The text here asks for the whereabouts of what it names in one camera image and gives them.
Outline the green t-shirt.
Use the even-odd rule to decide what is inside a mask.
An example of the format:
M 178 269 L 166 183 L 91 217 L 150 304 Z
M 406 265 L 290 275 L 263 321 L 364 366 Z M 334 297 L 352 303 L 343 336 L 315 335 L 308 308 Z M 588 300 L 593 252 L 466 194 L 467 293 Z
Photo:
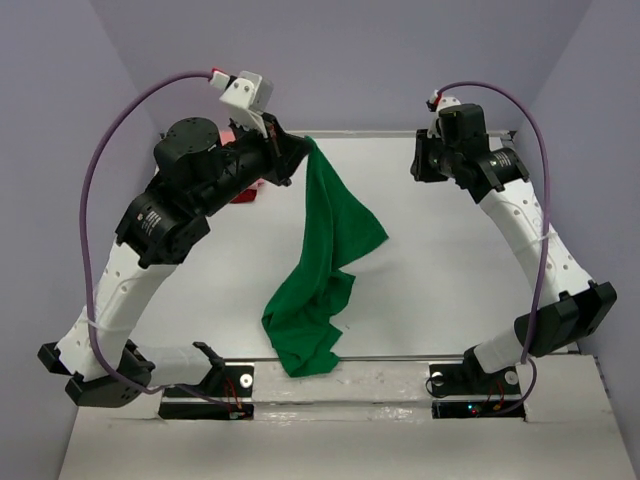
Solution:
M 292 378 L 331 372 L 342 332 L 331 320 L 349 304 L 355 276 L 343 267 L 389 236 L 343 183 L 317 144 L 307 157 L 305 223 L 298 263 L 267 302 L 261 323 Z

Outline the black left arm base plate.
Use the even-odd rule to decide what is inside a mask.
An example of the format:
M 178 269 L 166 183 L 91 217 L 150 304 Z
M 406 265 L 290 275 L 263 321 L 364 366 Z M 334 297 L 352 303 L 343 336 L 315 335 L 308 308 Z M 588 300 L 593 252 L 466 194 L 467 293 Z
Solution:
M 161 397 L 158 415 L 164 420 L 252 420 L 254 370 L 253 363 L 228 364 L 222 379 L 208 394 L 211 401 L 179 388 L 166 390 Z

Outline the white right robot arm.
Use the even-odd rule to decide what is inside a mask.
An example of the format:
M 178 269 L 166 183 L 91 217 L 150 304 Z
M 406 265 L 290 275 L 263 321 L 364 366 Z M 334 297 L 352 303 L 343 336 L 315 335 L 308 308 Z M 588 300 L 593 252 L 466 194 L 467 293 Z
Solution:
M 410 172 L 418 182 L 453 180 L 494 222 L 538 293 L 535 332 L 529 314 L 496 337 L 469 348 L 461 364 L 446 369 L 437 395 L 482 394 L 523 353 L 539 358 L 577 342 L 600 326 L 617 299 L 614 287 L 596 282 L 574 259 L 552 226 L 543 224 L 529 172 L 516 151 L 493 150 L 483 109 L 445 97 L 435 118 L 416 133 Z

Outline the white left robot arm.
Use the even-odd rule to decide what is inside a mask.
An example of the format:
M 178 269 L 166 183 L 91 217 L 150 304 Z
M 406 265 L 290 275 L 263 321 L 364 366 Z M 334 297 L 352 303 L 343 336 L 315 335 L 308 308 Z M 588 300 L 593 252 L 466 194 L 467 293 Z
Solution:
M 154 147 L 157 172 L 115 229 L 92 305 L 38 352 L 49 372 L 68 377 L 77 406 L 120 408 L 166 387 L 206 398 L 224 381 L 224 359 L 202 341 L 150 348 L 130 336 L 162 283 L 209 234 L 209 217 L 258 180 L 289 185 L 311 152 L 311 141 L 285 132 L 271 114 L 263 118 L 264 133 L 235 129 L 229 143 L 213 121 L 185 118 Z

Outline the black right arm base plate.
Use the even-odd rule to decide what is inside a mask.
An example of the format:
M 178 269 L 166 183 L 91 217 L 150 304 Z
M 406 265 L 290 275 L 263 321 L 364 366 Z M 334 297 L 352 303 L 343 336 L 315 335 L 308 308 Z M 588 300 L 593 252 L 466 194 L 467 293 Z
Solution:
M 436 420 L 526 418 L 524 406 L 519 404 L 522 391 L 514 367 L 469 380 L 461 363 L 436 363 L 429 367 L 425 389 L 432 398 L 431 413 Z

